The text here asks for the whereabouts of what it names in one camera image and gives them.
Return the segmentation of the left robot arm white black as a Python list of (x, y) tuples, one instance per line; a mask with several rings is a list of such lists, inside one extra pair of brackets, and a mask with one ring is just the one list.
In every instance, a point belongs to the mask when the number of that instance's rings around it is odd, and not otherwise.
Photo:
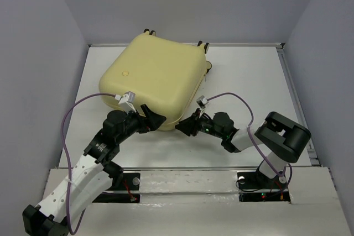
[(36, 206), (23, 211), (25, 232), (29, 235), (68, 235), (77, 231), (85, 209), (108, 188), (122, 184), (123, 169), (114, 163), (119, 146), (134, 133), (157, 130), (166, 117), (141, 106), (143, 115), (130, 111), (111, 111), (102, 129), (94, 136), (75, 166), (56, 189)]

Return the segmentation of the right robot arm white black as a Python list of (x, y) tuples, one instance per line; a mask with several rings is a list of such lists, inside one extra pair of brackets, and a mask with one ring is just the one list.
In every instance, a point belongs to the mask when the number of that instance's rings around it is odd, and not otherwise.
[(240, 153), (250, 147), (264, 144), (270, 153), (256, 171), (247, 174), (238, 186), (243, 190), (268, 189), (284, 176), (285, 168), (296, 163), (311, 139), (310, 131), (297, 122), (270, 112), (263, 124), (255, 128), (237, 129), (226, 112), (217, 112), (212, 118), (197, 109), (190, 117), (179, 122), (175, 129), (191, 137), (199, 132), (221, 139), (221, 146), (229, 153)]

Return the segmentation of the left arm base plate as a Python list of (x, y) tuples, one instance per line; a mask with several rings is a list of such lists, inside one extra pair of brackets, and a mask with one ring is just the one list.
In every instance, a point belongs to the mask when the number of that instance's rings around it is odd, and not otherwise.
[(140, 172), (124, 172), (114, 178), (112, 186), (102, 192), (93, 203), (139, 203)]

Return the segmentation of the yellow hard-shell suitcase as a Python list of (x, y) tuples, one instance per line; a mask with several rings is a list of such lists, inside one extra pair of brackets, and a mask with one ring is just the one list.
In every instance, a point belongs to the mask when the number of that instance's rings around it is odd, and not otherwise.
[(120, 53), (100, 78), (98, 87), (103, 102), (119, 109), (109, 97), (135, 94), (133, 105), (142, 113), (141, 105), (166, 117), (160, 130), (173, 130), (182, 119), (202, 80), (211, 68), (206, 60), (210, 44), (184, 44), (156, 36), (145, 29)]

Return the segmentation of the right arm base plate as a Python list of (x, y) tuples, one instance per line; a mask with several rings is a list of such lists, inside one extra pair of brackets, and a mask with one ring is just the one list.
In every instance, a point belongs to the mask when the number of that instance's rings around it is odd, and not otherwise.
[(290, 202), (286, 177), (269, 179), (258, 171), (240, 172), (235, 183), (240, 202)]

